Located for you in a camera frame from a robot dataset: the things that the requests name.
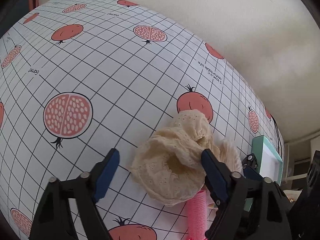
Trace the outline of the cream lace scrunchie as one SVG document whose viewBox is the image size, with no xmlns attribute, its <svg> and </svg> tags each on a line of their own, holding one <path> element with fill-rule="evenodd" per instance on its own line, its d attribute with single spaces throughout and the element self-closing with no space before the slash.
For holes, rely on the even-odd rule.
<svg viewBox="0 0 320 240">
<path fill-rule="evenodd" d="M 140 145 L 130 171 L 151 198 L 174 206 L 193 198 L 204 186 L 201 153 L 205 149 L 230 171 L 243 172 L 237 148 L 225 139 L 215 145 L 208 120 L 196 109 L 181 111 Z"/>
</svg>

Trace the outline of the pink hair roller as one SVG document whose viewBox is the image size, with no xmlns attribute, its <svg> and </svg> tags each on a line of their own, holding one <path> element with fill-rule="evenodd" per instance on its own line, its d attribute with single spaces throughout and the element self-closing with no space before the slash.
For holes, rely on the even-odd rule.
<svg viewBox="0 0 320 240">
<path fill-rule="evenodd" d="M 187 201 L 188 239 L 204 240 L 207 231 L 207 196 L 200 190 Z"/>
</svg>

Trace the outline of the teal cardboard tray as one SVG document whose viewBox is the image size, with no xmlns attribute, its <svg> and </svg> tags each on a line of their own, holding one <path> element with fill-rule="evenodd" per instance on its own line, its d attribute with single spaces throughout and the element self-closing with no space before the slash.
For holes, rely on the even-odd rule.
<svg viewBox="0 0 320 240">
<path fill-rule="evenodd" d="M 251 153 L 254 153 L 258 161 L 257 172 L 263 178 L 268 177 L 281 185 L 283 160 L 267 137 L 255 137 L 252 140 Z"/>
</svg>

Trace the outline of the pomegranate grid bedsheet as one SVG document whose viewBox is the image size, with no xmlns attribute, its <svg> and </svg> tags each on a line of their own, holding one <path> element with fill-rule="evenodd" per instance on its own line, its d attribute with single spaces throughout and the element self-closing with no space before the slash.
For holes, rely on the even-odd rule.
<svg viewBox="0 0 320 240">
<path fill-rule="evenodd" d="M 98 210 L 105 225 L 186 239 L 184 204 L 165 207 L 132 180 L 136 148 L 182 102 L 209 109 L 214 139 L 240 157 L 283 139 L 247 81 L 174 20 L 126 0 L 49 0 L 1 36 L 1 212 L 19 239 L 50 177 L 76 178 L 111 148 L 120 164 Z"/>
</svg>

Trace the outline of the cream bedside shelf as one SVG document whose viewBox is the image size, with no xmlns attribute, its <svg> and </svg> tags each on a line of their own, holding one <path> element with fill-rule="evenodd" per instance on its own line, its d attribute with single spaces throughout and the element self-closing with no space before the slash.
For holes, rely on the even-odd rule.
<svg viewBox="0 0 320 240">
<path fill-rule="evenodd" d="M 287 142 L 284 151 L 283 190 L 301 190 L 306 186 L 306 174 L 319 151 L 319 134 Z"/>
</svg>

